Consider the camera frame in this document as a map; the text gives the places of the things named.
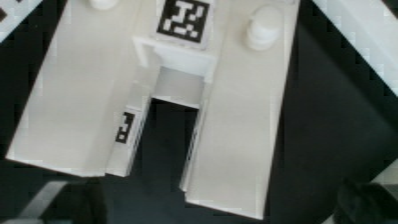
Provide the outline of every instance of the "black surface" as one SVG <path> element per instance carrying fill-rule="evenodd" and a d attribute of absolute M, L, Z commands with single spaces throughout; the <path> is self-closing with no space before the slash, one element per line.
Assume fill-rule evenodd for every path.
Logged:
<path fill-rule="evenodd" d="M 395 17 L 398 18 L 398 0 L 383 0 L 383 1 L 390 7 Z"/>
<path fill-rule="evenodd" d="M 65 1 L 45 0 L 0 45 L 4 157 Z M 322 223 L 344 178 L 367 182 L 398 157 L 398 99 L 310 0 L 303 1 L 273 168 L 267 220 Z M 178 190 L 196 111 L 152 105 L 129 178 L 104 178 L 111 223 L 267 223 L 186 204 Z M 43 184 L 77 179 L 0 161 L 0 219 Z"/>

